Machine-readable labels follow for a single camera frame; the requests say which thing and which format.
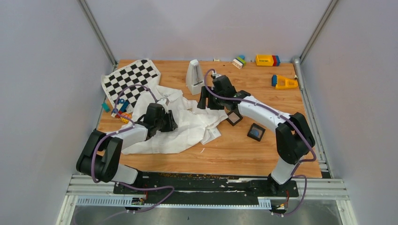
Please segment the black square frame box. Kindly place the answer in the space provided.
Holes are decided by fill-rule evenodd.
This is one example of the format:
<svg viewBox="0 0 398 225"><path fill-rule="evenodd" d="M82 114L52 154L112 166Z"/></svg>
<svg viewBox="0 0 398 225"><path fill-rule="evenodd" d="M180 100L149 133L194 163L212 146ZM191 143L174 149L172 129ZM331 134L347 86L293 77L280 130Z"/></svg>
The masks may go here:
<svg viewBox="0 0 398 225"><path fill-rule="evenodd" d="M262 126L260 126L256 123L253 123L247 133L247 136L260 142L262 140L265 132L266 132L265 128L263 128Z"/></svg>

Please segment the white button-up shirt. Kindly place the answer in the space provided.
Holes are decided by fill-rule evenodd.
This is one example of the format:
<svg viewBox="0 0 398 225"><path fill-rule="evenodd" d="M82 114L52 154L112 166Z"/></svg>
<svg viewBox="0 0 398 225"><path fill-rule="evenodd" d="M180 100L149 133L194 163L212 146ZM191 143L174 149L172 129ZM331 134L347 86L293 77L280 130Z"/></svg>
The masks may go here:
<svg viewBox="0 0 398 225"><path fill-rule="evenodd" d="M128 154L174 154L180 153L197 143L210 140L210 129L227 119L224 110L199 109L196 100L188 100L178 89L160 85L149 85L157 99L167 98L177 129L172 132L157 132L148 141L138 142L122 150Z"/></svg>

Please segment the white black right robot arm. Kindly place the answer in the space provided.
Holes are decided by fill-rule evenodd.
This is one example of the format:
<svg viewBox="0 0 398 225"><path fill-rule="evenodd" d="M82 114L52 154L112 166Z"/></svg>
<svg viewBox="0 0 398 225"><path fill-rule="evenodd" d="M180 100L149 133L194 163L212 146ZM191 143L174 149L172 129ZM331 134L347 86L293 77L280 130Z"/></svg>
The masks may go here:
<svg viewBox="0 0 398 225"><path fill-rule="evenodd" d="M303 157L315 146L314 136L303 114L278 111L260 102L247 91L236 91L225 75L215 77L211 87L201 88L198 108L227 109L251 118L274 132L279 159L270 174L268 189L276 196L286 191L286 182L303 162Z"/></svg>

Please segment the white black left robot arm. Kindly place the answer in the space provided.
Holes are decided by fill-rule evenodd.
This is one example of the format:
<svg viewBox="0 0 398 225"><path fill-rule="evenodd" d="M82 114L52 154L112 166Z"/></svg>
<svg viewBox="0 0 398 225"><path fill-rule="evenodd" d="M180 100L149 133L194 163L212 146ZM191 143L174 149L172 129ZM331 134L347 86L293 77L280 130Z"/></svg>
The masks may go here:
<svg viewBox="0 0 398 225"><path fill-rule="evenodd" d="M134 125L108 134L93 130L77 160L76 169L83 174L94 175L102 182L126 183L131 193L140 193L144 187L142 172L120 164L122 150L149 140L157 132L171 132L177 127L171 110L165 110L161 104L150 103L146 113Z"/></svg>

